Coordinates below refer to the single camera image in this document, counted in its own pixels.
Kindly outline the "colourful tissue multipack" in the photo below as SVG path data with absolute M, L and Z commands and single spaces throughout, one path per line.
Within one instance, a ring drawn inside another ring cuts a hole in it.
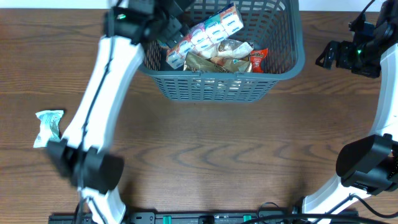
M 204 53 L 243 27 L 237 6 L 235 3 L 230 3 L 204 22 L 193 26 L 175 47 L 167 51 L 165 61 L 173 69 L 180 68 L 189 52 Z

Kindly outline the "gold foil bag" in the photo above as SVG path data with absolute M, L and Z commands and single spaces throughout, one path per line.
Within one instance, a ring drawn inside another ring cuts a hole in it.
M 252 63 L 247 59 L 240 60 L 223 57 L 204 59 L 199 55 L 188 53 L 184 61 L 183 70 L 213 73 L 250 73 L 252 72 Z

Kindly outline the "beige snack pouch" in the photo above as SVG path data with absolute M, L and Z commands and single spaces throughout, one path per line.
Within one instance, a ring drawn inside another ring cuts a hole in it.
M 252 51 L 253 47 L 248 42 L 241 42 L 238 40 L 225 39 L 220 43 L 214 44 L 205 50 L 198 53 L 204 59 L 213 57 L 241 59 L 247 57 Z

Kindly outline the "red spaghetti packet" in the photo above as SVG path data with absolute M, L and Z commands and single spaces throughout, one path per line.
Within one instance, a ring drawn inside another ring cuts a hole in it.
M 252 72 L 254 73 L 264 73 L 263 62 L 267 57 L 268 49 L 253 50 L 249 54 L 249 59 L 252 64 Z

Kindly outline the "white green tissue packet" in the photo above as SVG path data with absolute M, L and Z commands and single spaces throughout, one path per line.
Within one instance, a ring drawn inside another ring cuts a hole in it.
M 63 114 L 64 110 L 44 110 L 35 114 L 40 120 L 40 131 L 33 148 L 46 147 L 49 141 L 60 141 L 59 123 Z

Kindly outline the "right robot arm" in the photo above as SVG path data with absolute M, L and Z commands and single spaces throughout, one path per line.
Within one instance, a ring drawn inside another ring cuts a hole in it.
M 384 1 L 376 24 L 364 12 L 349 24 L 353 40 L 331 41 L 316 64 L 380 78 L 376 115 L 369 135 L 345 145 L 335 175 L 293 212 L 307 223 L 330 223 L 355 202 L 397 190 L 397 1 Z

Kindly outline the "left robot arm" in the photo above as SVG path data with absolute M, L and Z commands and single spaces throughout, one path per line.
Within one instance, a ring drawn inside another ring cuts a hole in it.
M 104 15 L 103 36 L 93 73 L 77 112 L 59 141 L 45 151 L 61 177 L 77 188 L 80 199 L 73 223 L 83 221 L 83 208 L 95 223 L 123 223 L 126 205 L 118 184 L 124 160 L 109 153 L 120 109 L 134 74 L 145 59 L 146 45 L 169 40 L 179 15 L 191 1 L 112 2 Z

